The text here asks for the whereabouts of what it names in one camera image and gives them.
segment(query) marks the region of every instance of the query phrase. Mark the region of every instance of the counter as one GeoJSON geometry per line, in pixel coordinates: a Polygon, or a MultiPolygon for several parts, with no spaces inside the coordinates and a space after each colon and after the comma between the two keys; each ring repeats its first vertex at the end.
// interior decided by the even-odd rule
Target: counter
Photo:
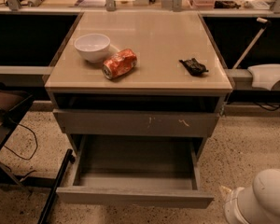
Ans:
{"type": "Polygon", "coordinates": [[[85,12],[46,85],[77,161],[65,202],[206,208],[198,159],[232,91],[195,11],[85,12]],[[110,54],[132,49],[138,64],[108,80],[101,63],[79,57],[84,34],[111,39],[110,54]],[[178,60],[209,70],[191,76],[178,60]]]}

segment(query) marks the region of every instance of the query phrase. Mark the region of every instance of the bowl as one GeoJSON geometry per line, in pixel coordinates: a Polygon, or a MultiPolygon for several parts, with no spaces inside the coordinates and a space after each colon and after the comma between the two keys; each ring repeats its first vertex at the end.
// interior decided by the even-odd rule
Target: bowl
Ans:
{"type": "Polygon", "coordinates": [[[109,54],[110,38],[103,34],[83,35],[75,41],[75,48],[83,59],[98,63],[109,54]]]}

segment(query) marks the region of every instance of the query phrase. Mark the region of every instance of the floor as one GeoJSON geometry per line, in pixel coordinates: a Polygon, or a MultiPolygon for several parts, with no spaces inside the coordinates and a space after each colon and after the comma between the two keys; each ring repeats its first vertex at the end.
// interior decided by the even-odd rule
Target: floor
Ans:
{"type": "MultiPolygon", "coordinates": [[[[44,108],[48,106],[34,105],[21,122],[32,129],[38,139],[38,150],[30,161],[19,159],[6,148],[0,152],[0,161],[17,175],[33,171],[31,175],[56,176],[65,151],[70,147],[50,109],[44,108]]],[[[31,133],[19,127],[7,146],[29,157],[35,140],[31,133]]],[[[257,106],[227,106],[199,163],[202,188],[215,196],[207,209],[78,205],[57,199],[49,223],[227,223],[223,216],[227,193],[249,186],[255,174],[263,169],[280,168],[280,109],[270,112],[257,106]]],[[[71,165],[63,186],[67,185],[70,171],[71,165]]],[[[37,223],[48,195],[46,190],[35,190],[28,195],[19,189],[0,188],[0,224],[37,223]]]]}

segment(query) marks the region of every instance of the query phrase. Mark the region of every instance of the open drawer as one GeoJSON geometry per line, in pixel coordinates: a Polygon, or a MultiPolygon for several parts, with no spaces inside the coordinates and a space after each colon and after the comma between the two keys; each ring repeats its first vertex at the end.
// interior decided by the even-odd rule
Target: open drawer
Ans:
{"type": "Polygon", "coordinates": [[[190,138],[84,135],[62,201],[206,208],[190,138]]]}
{"type": "Polygon", "coordinates": [[[55,109],[64,133],[209,137],[216,113],[55,109]]]}

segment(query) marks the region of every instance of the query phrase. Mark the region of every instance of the countertop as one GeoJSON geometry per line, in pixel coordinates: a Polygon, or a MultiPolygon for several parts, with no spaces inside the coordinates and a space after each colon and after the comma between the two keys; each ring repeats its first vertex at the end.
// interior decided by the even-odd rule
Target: countertop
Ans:
{"type": "Polygon", "coordinates": [[[196,11],[159,10],[87,11],[46,83],[48,91],[96,90],[229,92],[229,79],[196,11]],[[105,78],[102,63],[84,61],[74,47],[85,34],[101,33],[111,39],[111,53],[132,49],[137,66],[128,75],[105,78]],[[191,76],[178,61],[196,58],[209,70],[191,76]]]}

